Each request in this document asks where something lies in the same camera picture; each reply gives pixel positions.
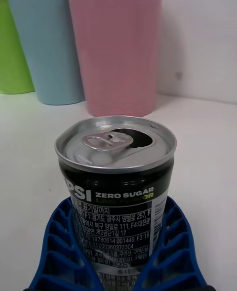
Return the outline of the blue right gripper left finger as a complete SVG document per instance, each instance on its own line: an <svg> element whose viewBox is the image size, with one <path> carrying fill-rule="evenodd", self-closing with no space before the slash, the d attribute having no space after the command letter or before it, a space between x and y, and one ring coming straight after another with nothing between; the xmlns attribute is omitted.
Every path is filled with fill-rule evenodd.
<svg viewBox="0 0 237 291"><path fill-rule="evenodd" d="M72 226L72 203L67 198L46 226L38 269L31 291L102 291L92 265L78 246Z"/></svg>

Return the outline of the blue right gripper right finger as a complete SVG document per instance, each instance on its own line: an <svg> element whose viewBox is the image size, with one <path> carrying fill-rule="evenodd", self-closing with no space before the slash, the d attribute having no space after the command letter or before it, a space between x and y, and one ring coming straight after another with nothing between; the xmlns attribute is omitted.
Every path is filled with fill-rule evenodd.
<svg viewBox="0 0 237 291"><path fill-rule="evenodd" d="M134 289L192 291L205 286L190 225L175 201L168 197L158 242Z"/></svg>

